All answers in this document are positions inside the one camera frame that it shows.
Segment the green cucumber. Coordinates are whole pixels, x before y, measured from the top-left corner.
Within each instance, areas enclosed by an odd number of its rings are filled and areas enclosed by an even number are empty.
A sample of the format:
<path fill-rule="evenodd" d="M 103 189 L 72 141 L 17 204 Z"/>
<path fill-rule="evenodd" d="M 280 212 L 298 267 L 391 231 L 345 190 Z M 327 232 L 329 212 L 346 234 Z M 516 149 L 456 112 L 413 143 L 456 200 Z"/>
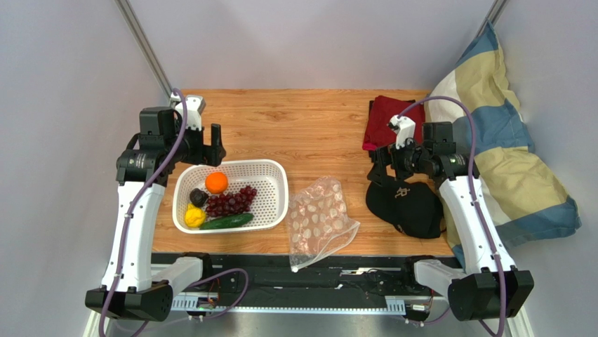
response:
<path fill-rule="evenodd" d="M 254 219 L 251 213 L 240 213 L 232 216 L 216 218 L 202 224 L 200 230 L 226 230 L 242 227 Z"/>

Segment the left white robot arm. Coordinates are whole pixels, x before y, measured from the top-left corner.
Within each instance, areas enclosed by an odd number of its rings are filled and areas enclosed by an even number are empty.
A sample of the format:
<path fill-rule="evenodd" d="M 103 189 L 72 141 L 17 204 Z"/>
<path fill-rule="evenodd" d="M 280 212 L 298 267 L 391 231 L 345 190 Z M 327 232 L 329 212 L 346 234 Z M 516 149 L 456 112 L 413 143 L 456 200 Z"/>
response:
<path fill-rule="evenodd" d="M 87 291 L 87 308 L 110 319 L 162 322 L 173 299 L 211 269 L 206 253 L 184 253 L 156 275 L 152 243 L 168 177 L 179 162 L 217 167 L 226 151 L 220 125 L 204 144 L 200 107 L 149 107 L 140 131 L 117 159 L 119 211 L 112 253 L 100 286 Z"/>

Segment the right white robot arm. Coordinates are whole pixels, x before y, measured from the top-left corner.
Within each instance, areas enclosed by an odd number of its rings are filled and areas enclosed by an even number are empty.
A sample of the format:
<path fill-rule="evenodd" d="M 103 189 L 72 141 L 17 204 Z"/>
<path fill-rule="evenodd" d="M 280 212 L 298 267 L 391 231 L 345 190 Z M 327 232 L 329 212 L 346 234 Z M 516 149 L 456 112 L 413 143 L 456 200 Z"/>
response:
<path fill-rule="evenodd" d="M 460 154 L 450 122 L 423 124 L 423 141 L 413 137 L 415 123 L 393 117 L 394 143 L 373 153 L 368 179 L 381 187 L 423 173 L 434 181 L 456 226 L 465 259 L 459 270 L 431 256 L 407 262 L 411 283 L 444 296 L 459 321 L 512 318 L 534 288 L 528 270 L 519 270 L 494 226 L 490 225 L 479 172 L 471 154 Z"/>

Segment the yellow lemon toy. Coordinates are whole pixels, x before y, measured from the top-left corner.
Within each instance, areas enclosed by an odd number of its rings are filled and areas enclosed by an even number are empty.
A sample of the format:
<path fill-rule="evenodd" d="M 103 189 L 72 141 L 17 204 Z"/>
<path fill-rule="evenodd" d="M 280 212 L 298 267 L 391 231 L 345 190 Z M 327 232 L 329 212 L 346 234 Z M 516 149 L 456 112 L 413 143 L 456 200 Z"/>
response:
<path fill-rule="evenodd" d="M 201 227 L 206 222 L 206 213 L 201 207 L 188 204 L 185 212 L 185 224 L 190 228 Z"/>

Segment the clear zip top bag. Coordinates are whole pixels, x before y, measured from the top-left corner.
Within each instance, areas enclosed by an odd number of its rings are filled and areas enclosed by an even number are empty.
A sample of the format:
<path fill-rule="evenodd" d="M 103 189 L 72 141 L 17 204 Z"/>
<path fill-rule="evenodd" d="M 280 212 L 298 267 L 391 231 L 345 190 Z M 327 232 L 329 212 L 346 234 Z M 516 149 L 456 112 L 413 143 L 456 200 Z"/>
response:
<path fill-rule="evenodd" d="M 348 216 L 342 185 L 330 176 L 292 195 L 285 221 L 294 273 L 345 248 L 361 225 Z"/>

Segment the red grape bunch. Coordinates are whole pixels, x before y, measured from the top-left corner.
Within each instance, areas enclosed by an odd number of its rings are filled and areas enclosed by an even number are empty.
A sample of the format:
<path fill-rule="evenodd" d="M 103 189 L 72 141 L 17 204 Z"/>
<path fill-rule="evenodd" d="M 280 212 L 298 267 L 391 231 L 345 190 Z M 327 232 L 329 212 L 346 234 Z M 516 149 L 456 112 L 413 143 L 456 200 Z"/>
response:
<path fill-rule="evenodd" d="M 257 194 L 256 188 L 247 185 L 235 193 L 212 195 L 206 202 L 206 215 L 210 218 L 221 218 L 248 213 Z"/>

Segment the orange fruit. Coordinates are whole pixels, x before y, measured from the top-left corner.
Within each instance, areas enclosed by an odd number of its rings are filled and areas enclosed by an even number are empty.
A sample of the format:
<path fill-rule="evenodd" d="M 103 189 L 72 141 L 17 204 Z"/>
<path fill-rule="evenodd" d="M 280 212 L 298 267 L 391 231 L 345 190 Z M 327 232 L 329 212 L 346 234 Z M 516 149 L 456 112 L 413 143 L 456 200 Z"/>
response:
<path fill-rule="evenodd" d="M 214 172 L 206 176 L 204 185 L 211 194 L 222 194 L 227 190 L 229 180 L 224 173 Z"/>

